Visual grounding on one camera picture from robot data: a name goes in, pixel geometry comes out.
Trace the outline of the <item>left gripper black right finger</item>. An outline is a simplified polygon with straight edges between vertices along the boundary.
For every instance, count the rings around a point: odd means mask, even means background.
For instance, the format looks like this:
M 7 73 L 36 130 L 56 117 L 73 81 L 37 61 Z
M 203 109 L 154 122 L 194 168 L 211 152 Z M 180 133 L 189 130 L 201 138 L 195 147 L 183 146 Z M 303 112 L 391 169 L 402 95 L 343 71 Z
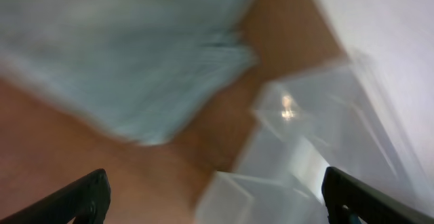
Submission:
M 330 224 L 433 224 L 410 208 L 335 167 L 327 167 L 321 192 Z

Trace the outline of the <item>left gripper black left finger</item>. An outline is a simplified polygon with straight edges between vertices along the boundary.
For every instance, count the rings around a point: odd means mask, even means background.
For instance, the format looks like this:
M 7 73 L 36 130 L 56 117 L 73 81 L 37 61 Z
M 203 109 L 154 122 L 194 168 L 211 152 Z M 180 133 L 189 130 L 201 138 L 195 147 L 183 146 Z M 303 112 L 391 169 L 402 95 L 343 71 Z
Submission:
M 1 219 L 1 224 L 103 224 L 110 203 L 111 187 L 100 168 Z

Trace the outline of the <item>light blue jeans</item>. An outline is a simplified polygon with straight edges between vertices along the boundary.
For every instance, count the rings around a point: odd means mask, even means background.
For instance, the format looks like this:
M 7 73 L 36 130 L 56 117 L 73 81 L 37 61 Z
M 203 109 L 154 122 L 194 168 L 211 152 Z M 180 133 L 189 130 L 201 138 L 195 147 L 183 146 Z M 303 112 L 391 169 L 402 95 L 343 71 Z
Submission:
M 161 145 L 256 60 L 254 0 L 1 0 L 1 76 L 110 135 Z

